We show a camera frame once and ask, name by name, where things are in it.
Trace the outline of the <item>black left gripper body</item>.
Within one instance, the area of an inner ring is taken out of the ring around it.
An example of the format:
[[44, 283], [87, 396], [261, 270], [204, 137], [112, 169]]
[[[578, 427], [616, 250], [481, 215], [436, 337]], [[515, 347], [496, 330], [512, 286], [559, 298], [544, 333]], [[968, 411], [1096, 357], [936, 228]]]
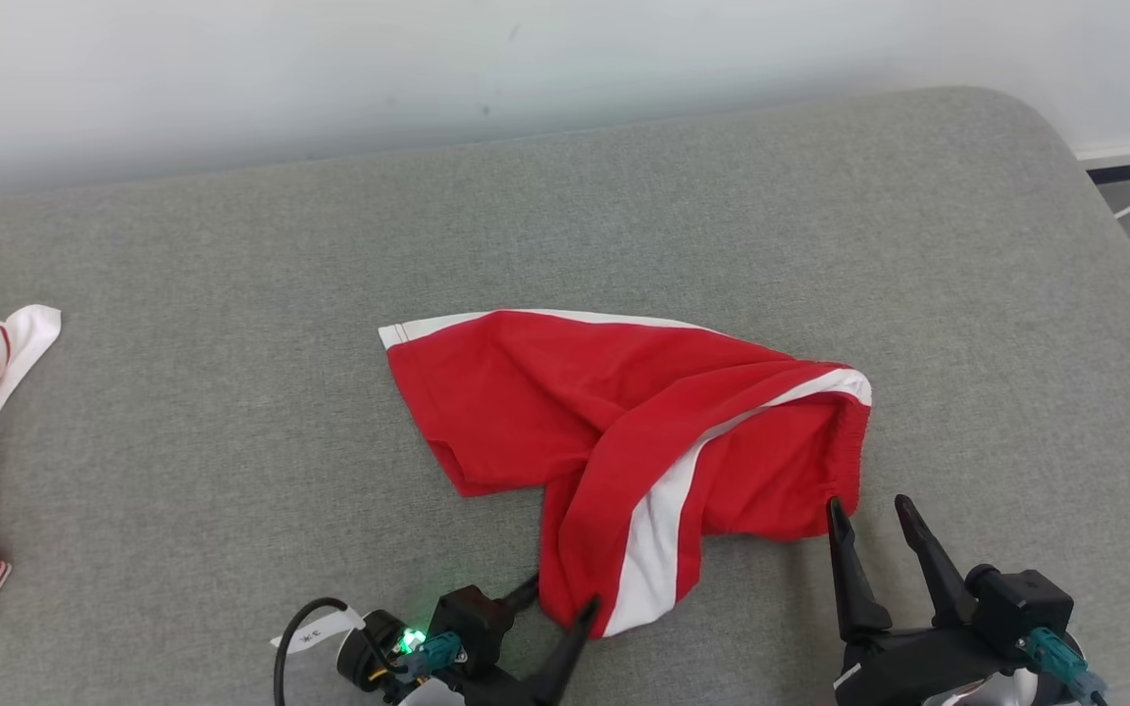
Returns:
[[466, 705], [547, 705], [545, 694], [539, 691], [538, 676], [519, 679], [498, 666], [478, 678], [461, 676], [457, 681], [457, 694]]

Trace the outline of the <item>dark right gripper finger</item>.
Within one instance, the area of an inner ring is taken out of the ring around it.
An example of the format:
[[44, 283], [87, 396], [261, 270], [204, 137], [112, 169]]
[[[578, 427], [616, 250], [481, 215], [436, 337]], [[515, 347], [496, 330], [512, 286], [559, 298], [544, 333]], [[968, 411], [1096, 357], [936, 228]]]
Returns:
[[838, 497], [831, 497], [826, 518], [840, 638], [852, 643], [889, 631], [893, 628], [890, 613], [873, 598], [873, 589], [857, 554], [855, 531]]
[[894, 497], [894, 509], [897, 511], [906, 544], [914, 551], [922, 568], [930, 602], [935, 608], [932, 626], [935, 629], [950, 629], [968, 624], [976, 609], [976, 599], [970, 594], [960, 570], [954, 565], [945, 546], [935, 537], [916, 509], [915, 502], [905, 493], [898, 493]]

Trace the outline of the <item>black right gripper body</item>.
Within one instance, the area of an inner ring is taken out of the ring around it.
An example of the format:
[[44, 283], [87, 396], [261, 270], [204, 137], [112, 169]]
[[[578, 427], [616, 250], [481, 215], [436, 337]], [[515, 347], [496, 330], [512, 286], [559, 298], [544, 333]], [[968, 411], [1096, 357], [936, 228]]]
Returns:
[[1014, 646], [996, 648], [972, 626], [861, 631], [845, 639], [838, 705], [922, 705], [937, 694], [1027, 665]]

